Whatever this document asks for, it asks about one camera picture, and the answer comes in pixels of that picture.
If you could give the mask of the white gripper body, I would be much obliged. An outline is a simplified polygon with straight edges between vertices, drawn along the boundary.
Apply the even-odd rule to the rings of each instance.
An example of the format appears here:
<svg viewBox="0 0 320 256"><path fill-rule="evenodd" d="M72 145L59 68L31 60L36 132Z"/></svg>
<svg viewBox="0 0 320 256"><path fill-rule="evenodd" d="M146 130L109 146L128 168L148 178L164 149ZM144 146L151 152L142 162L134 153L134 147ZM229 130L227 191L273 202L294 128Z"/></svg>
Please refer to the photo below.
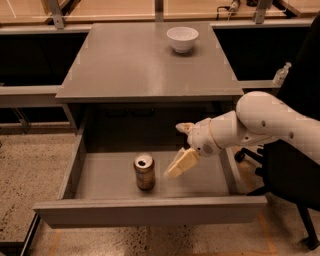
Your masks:
<svg viewBox="0 0 320 256"><path fill-rule="evenodd" d="M212 124L213 120L206 118L189 129L187 142L200 156L209 157L222 151L213 137Z"/></svg>

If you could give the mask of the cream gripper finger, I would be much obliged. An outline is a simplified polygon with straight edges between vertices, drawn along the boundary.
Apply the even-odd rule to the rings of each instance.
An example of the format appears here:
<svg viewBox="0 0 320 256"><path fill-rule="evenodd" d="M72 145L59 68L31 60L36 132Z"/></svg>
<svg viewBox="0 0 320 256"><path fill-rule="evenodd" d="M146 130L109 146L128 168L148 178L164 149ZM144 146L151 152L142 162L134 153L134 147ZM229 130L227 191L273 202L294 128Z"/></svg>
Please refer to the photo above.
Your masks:
<svg viewBox="0 0 320 256"><path fill-rule="evenodd" d="M164 175L168 179L176 178L193 168L199 162L199 159L200 155L195 149L181 148L166 168Z"/></svg>
<svg viewBox="0 0 320 256"><path fill-rule="evenodd" d="M187 122L187 123L178 123L176 125L176 129L180 132L180 133L184 133L186 135L188 135L190 133L190 131L192 130L194 124L191 122Z"/></svg>

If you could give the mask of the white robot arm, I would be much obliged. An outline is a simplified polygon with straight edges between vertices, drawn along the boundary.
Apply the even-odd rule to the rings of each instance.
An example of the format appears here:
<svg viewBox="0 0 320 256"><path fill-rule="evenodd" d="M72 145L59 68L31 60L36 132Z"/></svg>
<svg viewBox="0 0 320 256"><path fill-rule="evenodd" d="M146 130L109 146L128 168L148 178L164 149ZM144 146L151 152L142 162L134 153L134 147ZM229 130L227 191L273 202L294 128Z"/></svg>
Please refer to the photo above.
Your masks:
<svg viewBox="0 0 320 256"><path fill-rule="evenodd" d="M243 95L236 108L197 123L179 123L188 149L180 149L165 175L176 178L193 168L201 157L232 146L253 146L283 140L320 163L320 121L304 116L275 96L253 91Z"/></svg>

